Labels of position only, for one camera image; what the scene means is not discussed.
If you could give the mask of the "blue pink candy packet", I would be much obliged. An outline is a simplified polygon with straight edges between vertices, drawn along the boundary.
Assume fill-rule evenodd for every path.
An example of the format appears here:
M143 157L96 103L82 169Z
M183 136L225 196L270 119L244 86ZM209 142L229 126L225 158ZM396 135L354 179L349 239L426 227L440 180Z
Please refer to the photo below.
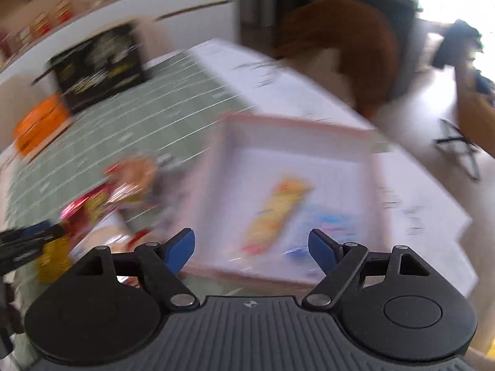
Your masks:
M284 255L296 261L308 259L308 239L312 229L320 229L339 244L355 240L360 235L355 216L317 204L304 204L290 220L285 232Z

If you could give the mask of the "red chicken snack pouch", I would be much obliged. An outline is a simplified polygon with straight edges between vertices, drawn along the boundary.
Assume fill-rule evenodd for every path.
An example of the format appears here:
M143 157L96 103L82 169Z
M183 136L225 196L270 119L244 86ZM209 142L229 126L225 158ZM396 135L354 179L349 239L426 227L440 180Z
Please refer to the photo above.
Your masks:
M87 194L80 196L62 210L60 223L62 223L69 234L71 249L110 212L117 210L121 214L115 206L107 203L108 195L108 186L104 183L92 189ZM138 231L132 231L130 229L130 231L132 233L132 239L127 245L127 250L121 253L132 252L138 244L144 242L144 237L151 233L152 229L143 228Z

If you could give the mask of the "red yellow small snack packet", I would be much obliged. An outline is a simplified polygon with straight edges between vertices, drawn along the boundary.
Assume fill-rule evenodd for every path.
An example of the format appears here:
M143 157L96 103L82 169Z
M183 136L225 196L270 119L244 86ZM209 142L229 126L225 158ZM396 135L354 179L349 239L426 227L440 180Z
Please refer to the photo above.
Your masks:
M249 224L242 251L248 255L262 255L269 250L312 190L313 185L302 177L282 177Z

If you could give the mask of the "clear round cake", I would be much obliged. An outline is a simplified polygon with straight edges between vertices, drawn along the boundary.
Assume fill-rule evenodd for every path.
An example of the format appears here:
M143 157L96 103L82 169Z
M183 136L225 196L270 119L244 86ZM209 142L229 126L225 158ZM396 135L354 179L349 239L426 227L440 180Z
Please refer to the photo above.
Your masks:
M124 204L145 201L153 191L159 166L149 156L137 155L118 161L104 171L108 186L108 203Z

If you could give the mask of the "yellow biscuit packet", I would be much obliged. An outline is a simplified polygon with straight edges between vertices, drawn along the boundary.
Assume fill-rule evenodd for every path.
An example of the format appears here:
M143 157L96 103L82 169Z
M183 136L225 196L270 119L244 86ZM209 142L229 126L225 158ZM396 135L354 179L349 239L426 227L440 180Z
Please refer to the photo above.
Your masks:
M64 236L44 245L36 261L39 283L51 284L72 267L71 239Z

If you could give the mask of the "white rice cracker packet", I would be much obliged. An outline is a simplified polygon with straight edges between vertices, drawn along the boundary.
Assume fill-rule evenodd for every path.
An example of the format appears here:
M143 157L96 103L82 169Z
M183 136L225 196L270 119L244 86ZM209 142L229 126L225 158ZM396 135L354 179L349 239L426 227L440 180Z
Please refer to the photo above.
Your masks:
M75 245L69 257L77 262L91 249L100 245L108 246L112 253L125 252L131 239L132 233L123 217L117 210L113 210Z

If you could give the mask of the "pink cardboard gift box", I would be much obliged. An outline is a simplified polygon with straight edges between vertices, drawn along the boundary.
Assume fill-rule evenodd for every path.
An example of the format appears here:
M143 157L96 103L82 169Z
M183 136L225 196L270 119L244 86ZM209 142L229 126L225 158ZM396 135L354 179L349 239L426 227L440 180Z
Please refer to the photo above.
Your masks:
M323 274L308 249L312 229L372 251L392 247L382 182L370 131L228 114L186 185L176 225L193 230L196 246L183 271L313 286Z

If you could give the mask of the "orange tissue box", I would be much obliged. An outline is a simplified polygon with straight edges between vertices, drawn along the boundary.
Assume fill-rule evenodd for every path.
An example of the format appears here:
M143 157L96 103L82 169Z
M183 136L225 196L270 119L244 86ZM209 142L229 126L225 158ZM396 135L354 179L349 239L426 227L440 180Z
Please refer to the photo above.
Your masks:
M14 128L16 149L25 162L35 159L71 124L73 117L58 94L31 110Z

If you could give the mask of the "green grid tablecloth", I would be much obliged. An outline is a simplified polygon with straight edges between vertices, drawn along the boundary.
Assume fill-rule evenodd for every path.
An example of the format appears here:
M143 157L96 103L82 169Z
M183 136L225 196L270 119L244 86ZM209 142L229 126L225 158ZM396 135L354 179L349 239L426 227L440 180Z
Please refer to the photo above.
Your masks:
M145 73L147 82L76 115L32 163L12 162L2 175L4 225L57 220L69 203L103 182L105 168L128 155L173 158L190 168L223 112L257 108L191 51L173 54Z

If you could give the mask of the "black plum snack bag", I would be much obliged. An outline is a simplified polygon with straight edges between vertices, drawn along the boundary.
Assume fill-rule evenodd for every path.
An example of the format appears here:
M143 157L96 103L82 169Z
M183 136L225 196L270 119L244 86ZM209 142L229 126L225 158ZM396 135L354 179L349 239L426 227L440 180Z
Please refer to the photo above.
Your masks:
M141 85L149 77L137 28L134 21L122 23L60 52L31 85L54 74L57 91L72 115Z

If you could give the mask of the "brown cloth covered chair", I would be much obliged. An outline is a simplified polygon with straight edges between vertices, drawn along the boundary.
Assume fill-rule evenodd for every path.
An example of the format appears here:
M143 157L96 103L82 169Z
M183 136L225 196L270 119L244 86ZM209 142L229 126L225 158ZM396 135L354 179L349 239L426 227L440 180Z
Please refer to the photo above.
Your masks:
M284 16L274 56L328 91L350 91L373 119L388 99L400 53L388 19L357 0L317 0Z

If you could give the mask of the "chair with brown jacket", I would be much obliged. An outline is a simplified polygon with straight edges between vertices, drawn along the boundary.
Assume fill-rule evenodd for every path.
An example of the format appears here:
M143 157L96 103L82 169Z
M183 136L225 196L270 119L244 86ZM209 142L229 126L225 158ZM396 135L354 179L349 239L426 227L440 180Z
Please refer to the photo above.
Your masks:
M476 154L494 156L494 82L474 66L477 53L483 51L482 35L463 20L454 22L444 33L431 65L454 69L456 104L451 119L442 118L443 136L433 140L436 146L462 143L471 160L470 178L481 180Z

